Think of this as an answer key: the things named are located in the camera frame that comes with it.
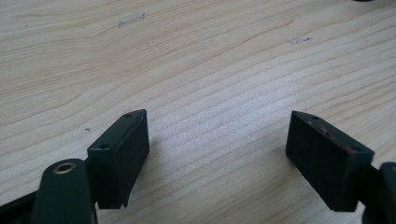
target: black object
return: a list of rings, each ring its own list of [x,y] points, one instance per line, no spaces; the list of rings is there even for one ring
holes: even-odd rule
[[[48,167],[38,192],[0,207],[0,223],[97,223],[99,208],[127,206],[149,154],[147,111],[121,116],[89,148],[85,161]]]
[[[374,152],[314,115],[291,112],[286,154],[330,209],[366,206],[363,223],[396,223],[396,163],[376,170]]]

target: scratch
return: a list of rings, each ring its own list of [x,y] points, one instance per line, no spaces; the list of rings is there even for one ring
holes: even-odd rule
[[[126,17],[119,18],[119,27],[132,22],[142,21],[146,17],[146,12],[136,12]]]
[[[303,43],[305,41],[311,40],[312,37],[307,37],[307,38],[294,38],[288,41],[288,43],[290,43],[291,45],[296,45],[296,44],[300,44]]]

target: clamp jaw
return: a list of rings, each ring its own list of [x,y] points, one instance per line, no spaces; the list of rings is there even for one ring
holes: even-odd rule
[[[365,206],[363,223],[396,223],[396,162],[376,170],[374,152],[317,116],[292,111],[286,155],[335,212]]]
[[[97,223],[94,204],[120,209],[149,154],[147,111],[121,116],[87,149],[83,161],[58,161],[37,192],[0,207],[1,223]]]

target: wooden table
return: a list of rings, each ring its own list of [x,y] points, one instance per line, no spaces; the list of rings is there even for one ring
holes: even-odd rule
[[[148,111],[150,154],[100,223],[361,223],[285,156],[291,110],[396,160],[396,2],[1,1],[0,204]]]

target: wood grain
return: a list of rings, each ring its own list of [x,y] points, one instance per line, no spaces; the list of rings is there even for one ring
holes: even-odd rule
[[[391,0],[1,1],[0,204],[146,108],[148,160],[100,223],[361,223],[286,158],[290,111],[396,161],[395,37]]]

